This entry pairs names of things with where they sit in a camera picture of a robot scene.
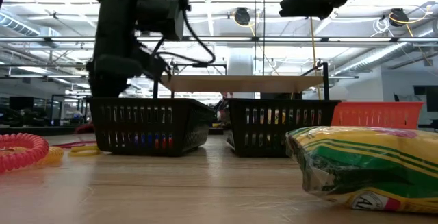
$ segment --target orange basket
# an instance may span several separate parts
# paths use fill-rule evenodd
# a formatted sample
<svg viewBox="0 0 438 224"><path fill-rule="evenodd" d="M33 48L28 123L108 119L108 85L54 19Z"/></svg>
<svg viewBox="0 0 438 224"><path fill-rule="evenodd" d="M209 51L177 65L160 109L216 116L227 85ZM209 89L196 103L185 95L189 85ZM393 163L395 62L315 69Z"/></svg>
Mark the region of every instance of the orange basket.
<svg viewBox="0 0 438 224"><path fill-rule="evenodd" d="M423 102L342 102L331 125L417 129Z"/></svg>

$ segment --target yellow rope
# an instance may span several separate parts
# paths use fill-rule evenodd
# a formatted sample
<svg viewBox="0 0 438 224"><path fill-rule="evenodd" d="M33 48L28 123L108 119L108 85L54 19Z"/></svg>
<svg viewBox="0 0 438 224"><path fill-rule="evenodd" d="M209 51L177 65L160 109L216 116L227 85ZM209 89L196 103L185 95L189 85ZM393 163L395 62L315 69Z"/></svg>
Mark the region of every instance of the yellow rope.
<svg viewBox="0 0 438 224"><path fill-rule="evenodd" d="M316 50L315 50L315 34L313 32L313 18L310 17L310 31L312 34L312 49L313 49L313 67L316 67ZM315 68L315 76L318 76L318 70ZM321 91L318 86L316 86L318 92L318 99L321 100Z"/></svg>

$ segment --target desk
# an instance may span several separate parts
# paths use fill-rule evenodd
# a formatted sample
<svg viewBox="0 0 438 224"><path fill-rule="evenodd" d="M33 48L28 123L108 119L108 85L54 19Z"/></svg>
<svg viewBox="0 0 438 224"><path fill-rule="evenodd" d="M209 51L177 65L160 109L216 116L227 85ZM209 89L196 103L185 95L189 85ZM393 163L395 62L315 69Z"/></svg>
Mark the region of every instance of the desk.
<svg viewBox="0 0 438 224"><path fill-rule="evenodd" d="M51 144L74 142L73 136ZM287 158L237 158L222 140L182 158L98 155L0 175L2 223L434 223L437 218L349 210L301 190Z"/></svg>

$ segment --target ceiling light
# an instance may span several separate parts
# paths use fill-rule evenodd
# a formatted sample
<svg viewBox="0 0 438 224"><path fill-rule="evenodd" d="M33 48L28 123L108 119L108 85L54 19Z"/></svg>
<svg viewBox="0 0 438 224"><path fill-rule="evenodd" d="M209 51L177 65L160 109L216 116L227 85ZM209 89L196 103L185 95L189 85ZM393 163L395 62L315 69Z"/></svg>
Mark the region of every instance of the ceiling light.
<svg viewBox="0 0 438 224"><path fill-rule="evenodd" d="M329 79L358 79L359 76L334 76L328 77Z"/></svg>
<svg viewBox="0 0 438 224"><path fill-rule="evenodd" d="M200 40L204 42L239 42L239 41L251 41L251 37L242 37L242 36L233 36L233 37L226 37L226 36L200 36ZM189 37L189 40L195 41L196 39L194 37Z"/></svg>
<svg viewBox="0 0 438 224"><path fill-rule="evenodd" d="M265 37L260 38L260 41L265 42L311 42L312 38L310 37L291 37L291 38L284 38L284 37ZM315 42L320 42L321 38L314 38Z"/></svg>
<svg viewBox="0 0 438 224"><path fill-rule="evenodd" d="M329 42L389 42L391 38L329 38Z"/></svg>
<svg viewBox="0 0 438 224"><path fill-rule="evenodd" d="M161 39L159 36L139 36L137 40L140 42L158 42Z"/></svg>
<svg viewBox="0 0 438 224"><path fill-rule="evenodd" d="M31 78L43 78L42 75L6 75L6 77L13 77L13 78L25 78L25 77L31 77Z"/></svg>
<svg viewBox="0 0 438 224"><path fill-rule="evenodd" d="M71 84L69 81L66 81L66 80L63 80L63 79L54 78L54 80L58 81L60 83L63 83L63 84Z"/></svg>
<svg viewBox="0 0 438 224"><path fill-rule="evenodd" d="M44 42L41 37L2 37L0 42Z"/></svg>
<svg viewBox="0 0 438 224"><path fill-rule="evenodd" d="M438 38L400 38L398 39L398 42L438 42Z"/></svg>
<svg viewBox="0 0 438 224"><path fill-rule="evenodd" d="M21 66L19 67L21 70L29 71L32 73L40 73L40 74L47 74L50 73L50 71L42 69L40 67L33 67L33 66Z"/></svg>
<svg viewBox="0 0 438 224"><path fill-rule="evenodd" d="M76 84L76 85L82 88L90 88L89 84Z"/></svg>
<svg viewBox="0 0 438 224"><path fill-rule="evenodd" d="M47 77L81 78L81 77L85 77L85 75L49 75Z"/></svg>
<svg viewBox="0 0 438 224"><path fill-rule="evenodd" d="M94 37L82 36L82 37L52 37L53 42L94 42Z"/></svg>

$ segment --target red coiled cord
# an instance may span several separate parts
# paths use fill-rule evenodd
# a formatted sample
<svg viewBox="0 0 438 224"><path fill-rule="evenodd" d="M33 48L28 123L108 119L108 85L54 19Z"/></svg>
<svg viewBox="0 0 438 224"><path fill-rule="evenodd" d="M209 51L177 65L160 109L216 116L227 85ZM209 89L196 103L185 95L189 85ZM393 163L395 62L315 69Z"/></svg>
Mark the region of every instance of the red coiled cord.
<svg viewBox="0 0 438 224"><path fill-rule="evenodd" d="M2 154L2 149L22 147L28 150ZM0 135L0 173L33 165L49 152L48 142L32 134Z"/></svg>

